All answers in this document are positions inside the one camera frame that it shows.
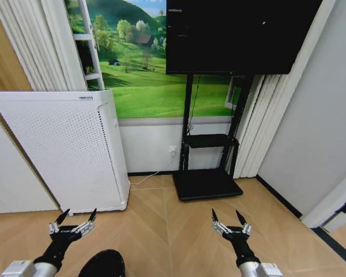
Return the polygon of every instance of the white power cable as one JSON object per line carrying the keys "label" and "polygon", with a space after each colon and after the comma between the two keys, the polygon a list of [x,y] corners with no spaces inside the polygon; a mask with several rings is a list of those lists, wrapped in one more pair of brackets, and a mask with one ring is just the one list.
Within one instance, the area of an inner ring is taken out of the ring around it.
{"label": "white power cable", "polygon": [[149,176],[147,176],[146,178],[144,178],[142,181],[140,181],[140,182],[138,182],[138,183],[131,183],[130,182],[130,184],[131,185],[139,185],[140,183],[142,183],[142,182],[144,182],[147,178],[149,178],[149,177],[151,177],[151,176],[154,176],[154,175],[156,175],[156,174],[158,174],[159,172],[161,172],[168,164],[170,164],[172,161],[173,161],[173,159],[174,159],[174,156],[161,168],[161,169],[159,169],[157,172],[155,172],[154,174],[151,174],[151,175],[149,175]]}

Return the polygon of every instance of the herringbone floor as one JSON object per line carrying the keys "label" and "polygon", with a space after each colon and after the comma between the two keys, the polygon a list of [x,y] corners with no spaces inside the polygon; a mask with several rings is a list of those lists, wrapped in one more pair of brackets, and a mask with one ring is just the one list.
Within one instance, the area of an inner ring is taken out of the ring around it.
{"label": "herringbone floor", "polygon": [[[142,177],[131,177],[138,182]],[[72,244],[58,276],[77,276],[103,249],[121,252],[127,275],[240,276],[229,242],[212,229],[211,208],[225,224],[238,225],[238,209],[253,225],[249,245],[261,261],[276,263],[284,276],[346,276],[346,263],[280,204],[256,179],[241,179],[244,195],[181,203],[172,177],[154,176],[132,185],[127,209],[101,212],[96,227]],[[58,211],[0,215],[0,272],[12,261],[34,259],[50,242],[49,222]],[[68,217],[65,223],[87,220]]]}

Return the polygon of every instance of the green grass field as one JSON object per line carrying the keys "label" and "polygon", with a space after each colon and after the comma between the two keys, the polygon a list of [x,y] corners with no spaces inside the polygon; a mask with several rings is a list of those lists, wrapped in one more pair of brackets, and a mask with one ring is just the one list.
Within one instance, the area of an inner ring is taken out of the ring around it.
{"label": "green grass field", "polygon": [[[151,55],[148,70],[142,69],[143,51]],[[127,72],[123,64],[126,56],[131,59]],[[109,65],[111,58],[116,58],[122,65]],[[154,52],[145,46],[116,39],[113,52],[101,51],[99,59],[105,87],[112,88],[114,92],[119,118],[183,116],[186,76],[166,75],[165,51],[162,48]],[[198,76],[195,76],[192,105],[197,81]],[[229,77],[201,76],[194,116],[230,115],[231,110],[224,107],[228,84]]]}

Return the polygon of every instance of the black cable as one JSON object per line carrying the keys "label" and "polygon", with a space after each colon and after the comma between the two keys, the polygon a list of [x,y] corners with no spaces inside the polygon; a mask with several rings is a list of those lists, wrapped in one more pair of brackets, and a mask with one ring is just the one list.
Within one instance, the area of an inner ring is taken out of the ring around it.
{"label": "black cable", "polygon": [[197,87],[196,87],[196,94],[195,94],[195,99],[194,99],[194,104],[192,106],[192,111],[191,111],[191,118],[190,118],[190,122],[189,122],[189,126],[187,128],[187,134],[189,134],[191,136],[191,133],[190,131],[192,129],[194,129],[194,126],[191,125],[191,120],[192,120],[192,117],[194,116],[194,109],[195,109],[195,104],[196,104],[196,97],[197,97],[197,92],[198,92],[198,85],[200,83],[200,78],[201,78],[201,75],[198,76],[198,81],[197,81]]}

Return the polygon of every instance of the television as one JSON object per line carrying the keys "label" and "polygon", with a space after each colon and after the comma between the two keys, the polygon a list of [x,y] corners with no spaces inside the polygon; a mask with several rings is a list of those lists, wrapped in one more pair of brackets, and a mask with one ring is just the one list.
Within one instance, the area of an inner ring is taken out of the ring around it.
{"label": "television", "polygon": [[322,0],[167,0],[167,74],[287,74]]}

